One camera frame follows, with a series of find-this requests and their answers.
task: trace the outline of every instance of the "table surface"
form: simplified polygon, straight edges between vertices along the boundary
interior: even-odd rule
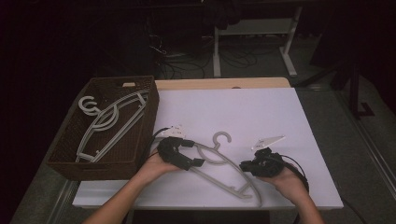
[[[250,147],[258,139],[285,135],[285,140],[271,149],[294,158],[303,166],[310,183],[310,194],[318,208],[343,207],[297,94],[285,78],[166,80],[156,83],[161,101],[154,131],[182,124],[188,139],[209,147],[214,144],[213,134],[225,131],[231,135],[232,141],[227,143],[222,136],[219,152],[236,164],[253,159]],[[231,90],[233,87],[243,89]],[[181,152],[199,158],[196,148],[182,148]],[[213,160],[219,159],[213,154],[206,155]],[[230,165],[215,166],[206,162],[199,170],[237,189],[246,183]],[[251,198],[237,198],[191,171],[166,174],[142,192],[134,208],[271,210],[293,207],[272,186],[250,174],[247,177],[260,196],[255,196],[253,189],[248,188],[245,193]],[[82,181],[73,205],[97,207],[125,182]]]

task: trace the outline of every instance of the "brown storage basket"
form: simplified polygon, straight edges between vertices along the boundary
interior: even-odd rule
[[[124,83],[134,83],[123,87]],[[145,148],[151,139],[160,97],[153,77],[93,78],[82,96],[93,96],[100,110],[106,109],[121,97],[136,91],[148,90],[144,115],[98,162],[80,159],[76,162],[79,143],[96,116],[88,116],[78,107],[80,97],[73,104],[64,131],[55,143],[47,165],[70,180],[129,179],[148,156]],[[95,155],[120,130],[139,108],[138,102],[121,108],[118,121],[106,131],[92,135],[83,153]]]

